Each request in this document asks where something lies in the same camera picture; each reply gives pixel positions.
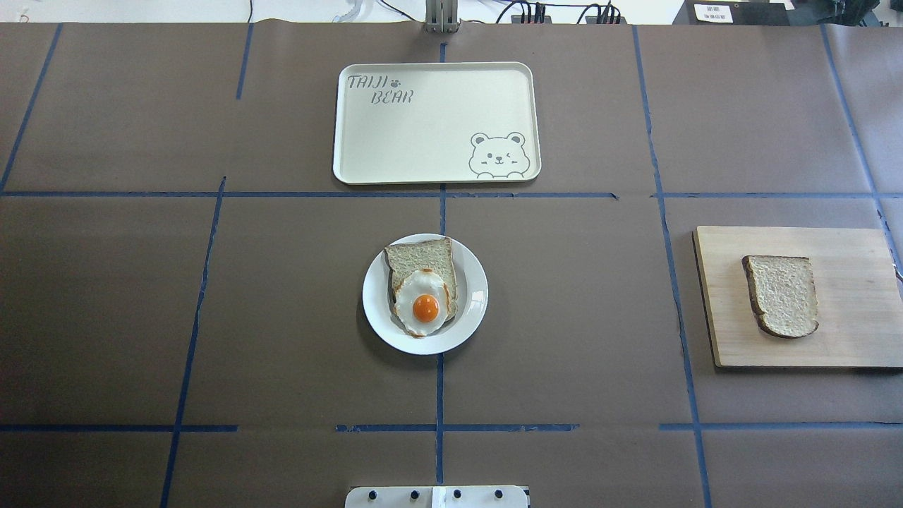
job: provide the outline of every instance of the fried egg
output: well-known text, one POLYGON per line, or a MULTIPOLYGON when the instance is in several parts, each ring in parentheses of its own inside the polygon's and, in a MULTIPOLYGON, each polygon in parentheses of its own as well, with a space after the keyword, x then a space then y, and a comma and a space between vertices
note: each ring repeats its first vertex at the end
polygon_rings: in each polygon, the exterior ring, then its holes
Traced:
POLYGON ((407 276, 396 291, 393 311, 414 337, 425 337, 442 326, 449 315, 449 289, 429 268, 407 276))

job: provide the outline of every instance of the bear face logo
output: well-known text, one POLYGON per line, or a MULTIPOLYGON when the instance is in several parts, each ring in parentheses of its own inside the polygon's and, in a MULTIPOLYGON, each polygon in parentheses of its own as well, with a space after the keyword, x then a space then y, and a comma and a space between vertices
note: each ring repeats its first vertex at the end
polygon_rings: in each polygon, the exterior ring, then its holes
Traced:
POLYGON ((470 137, 473 153, 470 170, 477 178, 508 178, 523 176, 530 169, 530 159, 524 151, 524 135, 512 132, 505 137, 489 137, 481 132, 470 137))

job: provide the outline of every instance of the blue tape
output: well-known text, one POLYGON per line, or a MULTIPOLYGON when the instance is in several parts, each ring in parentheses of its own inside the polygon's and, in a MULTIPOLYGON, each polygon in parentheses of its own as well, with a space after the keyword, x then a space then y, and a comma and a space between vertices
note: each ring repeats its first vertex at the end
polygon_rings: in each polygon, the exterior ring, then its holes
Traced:
POLYGON ((445 191, 445 183, 439 186, 439 234, 445 234, 445 201, 448 193, 445 191))
MULTIPOLYGON (((2 193, 9 197, 26 198, 215 198, 219 193, 210 191, 8 191, 2 193)), ((227 191, 228 198, 440 198, 444 203, 447 198, 603 198, 620 199, 614 193, 450 193, 445 184, 436 191, 409 192, 347 192, 347 191, 227 191)), ((903 194, 889 194, 900 197, 903 194)))
POLYGON ((20 198, 215 198, 209 192, 129 192, 129 191, 11 191, 3 196, 20 198))
POLYGON ((373 425, 337 425, 336 432, 435 432, 433 424, 373 424, 373 425))
POLYGON ((636 25, 633 30, 634 52, 637 55, 637 72, 639 76, 639 90, 643 99, 643 114, 646 117, 646 134, 649 143, 649 157, 652 159, 652 167, 655 170, 656 197, 658 200, 658 213, 662 222, 662 233, 665 236, 665 254, 668 261, 668 273, 671 276, 671 292, 677 307, 677 323, 680 328, 680 343, 684 351, 684 377, 686 379, 686 391, 690 399, 690 413, 693 418, 694 438, 696 442, 696 460, 699 463, 699 476, 703 487, 703 500, 705 508, 712 508, 712 492, 709 488, 709 472, 705 465, 705 452, 703 450, 703 433, 699 425, 699 410, 696 406, 696 389, 693 382, 693 367, 690 364, 690 348, 686 340, 684 327, 684 310, 680 303, 680 290, 677 287, 677 270, 675 268, 674 250, 671 246, 671 233, 668 231, 668 222, 665 209, 665 190, 662 187, 662 177, 658 168, 658 156, 652 142, 652 114, 649 111, 649 97, 646 89, 646 76, 643 73, 643 57, 639 47, 639 32, 636 25))
POLYGON ((847 103, 846 94, 843 93, 841 78, 837 73, 837 67, 834 65, 834 54, 831 50, 831 42, 828 40, 827 28, 824 26, 824 24, 820 24, 819 29, 822 31, 824 52, 828 57, 828 66, 831 68, 831 77, 834 81, 834 87, 837 88, 837 96, 841 100, 843 115, 846 117, 847 126, 850 128, 850 134, 852 135, 853 144, 856 146, 856 153, 859 155, 859 160, 862 163, 862 169, 865 171, 865 179, 869 183, 871 196, 875 200, 875 208, 878 212, 878 216, 881 222, 881 228, 884 230, 884 238, 888 243, 888 247, 890 248, 890 255, 894 258, 894 264, 897 265, 898 269, 901 269, 903 268, 903 266, 900 265, 900 258, 897 252, 897 243, 894 241, 894 236, 890 233, 890 226, 888 225, 888 214, 884 212, 884 205, 881 204, 881 198, 878 195, 878 187, 875 185, 875 179, 871 174, 869 161, 865 156, 865 151, 862 149, 862 142, 859 138, 859 130, 856 128, 856 124, 852 120, 850 106, 847 103))
POLYGON ((245 56, 241 59, 241 72, 238 74, 238 88, 235 91, 235 100, 241 100, 241 92, 245 89, 245 72, 247 71, 247 56, 251 53, 251 37, 254 36, 254 24, 247 24, 247 36, 245 37, 245 56))
POLYGON ((234 191, 225 194, 228 198, 437 198, 441 192, 341 192, 341 191, 313 191, 313 192, 267 192, 267 191, 234 191))
POLYGON ((580 428, 578 423, 534 424, 447 424, 446 432, 571 432, 580 428))
POLYGON ((188 357, 185 360, 185 373, 182 375, 182 389, 179 393, 179 406, 175 413, 175 425, 173 425, 172 429, 172 442, 170 443, 169 459, 166 462, 166 478, 163 481, 163 494, 160 496, 160 508, 166 508, 166 505, 169 503, 169 492, 170 486, 172 485, 172 470, 175 468, 175 457, 179 451, 179 435, 182 432, 182 417, 185 414, 185 400, 188 399, 188 386, 191 381, 191 365, 194 362, 194 351, 198 343, 198 332, 200 331, 200 309, 204 304, 204 296, 207 293, 210 253, 213 251, 213 241, 217 236, 219 211, 222 209, 223 191, 225 188, 226 177, 224 176, 222 181, 219 182, 217 204, 213 209, 213 222, 210 225, 210 236, 207 241, 207 254, 204 257, 204 270, 200 276, 198 304, 194 309, 194 323, 191 326, 191 340, 188 343, 188 357))
POLYGON ((51 47, 47 50, 47 56, 44 57, 44 65, 41 67, 41 73, 38 74, 38 80, 34 83, 34 90, 32 90, 32 97, 28 99, 28 107, 25 109, 25 114, 22 116, 22 123, 19 124, 19 132, 15 135, 15 141, 13 142, 13 148, 9 152, 9 158, 6 159, 6 168, 3 171, 3 178, 0 179, 0 193, 6 188, 6 181, 9 180, 9 174, 13 171, 13 165, 15 164, 15 156, 19 153, 19 145, 22 143, 22 138, 25 135, 25 129, 28 127, 28 120, 32 117, 32 111, 34 110, 34 103, 38 99, 38 93, 41 91, 41 85, 44 83, 44 76, 47 75, 47 69, 51 66, 51 59, 53 58, 53 52, 56 51, 57 42, 60 41, 60 33, 62 33, 62 23, 57 23, 56 32, 53 33, 53 40, 51 41, 51 47))
POLYGON ((443 437, 445 432, 445 354, 436 355, 436 484, 445 482, 443 471, 443 437))
MULTIPOLYGON (((710 430, 798 430, 798 429, 859 429, 883 428, 903 429, 903 422, 896 421, 787 421, 787 422, 752 422, 752 423, 703 423, 704 431, 710 430)), ((690 423, 664 423, 658 426, 665 432, 692 431, 690 423)))
POLYGON ((604 198, 620 199, 614 193, 448 193, 451 198, 604 198))
MULTIPOLYGON (((0 432, 172 432, 172 425, 0 425, 0 432)), ((238 425, 189 425, 182 432, 238 432, 238 425)))
POLYGON ((662 193, 670 198, 871 199, 869 193, 662 193))

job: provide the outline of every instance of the egg white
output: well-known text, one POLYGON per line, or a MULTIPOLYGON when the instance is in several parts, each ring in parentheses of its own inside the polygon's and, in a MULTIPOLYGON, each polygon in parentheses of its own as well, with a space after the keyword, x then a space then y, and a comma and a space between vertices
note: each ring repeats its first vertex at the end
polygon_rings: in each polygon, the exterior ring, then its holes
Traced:
POLYGON ((430 269, 416 270, 396 289, 393 309, 407 333, 413 337, 425 337, 438 330, 449 315, 449 291, 439 275, 430 269), (414 301, 420 295, 431 295, 439 302, 439 314, 428 323, 414 315, 414 301))

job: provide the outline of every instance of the egg yolk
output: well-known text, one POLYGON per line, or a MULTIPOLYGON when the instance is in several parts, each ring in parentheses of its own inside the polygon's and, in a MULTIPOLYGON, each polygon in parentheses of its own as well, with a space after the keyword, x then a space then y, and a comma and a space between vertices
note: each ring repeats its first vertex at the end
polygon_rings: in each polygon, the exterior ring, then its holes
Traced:
POLYGON ((421 323, 429 323, 439 315, 439 300, 433 295, 420 295, 414 301, 414 317, 421 323))

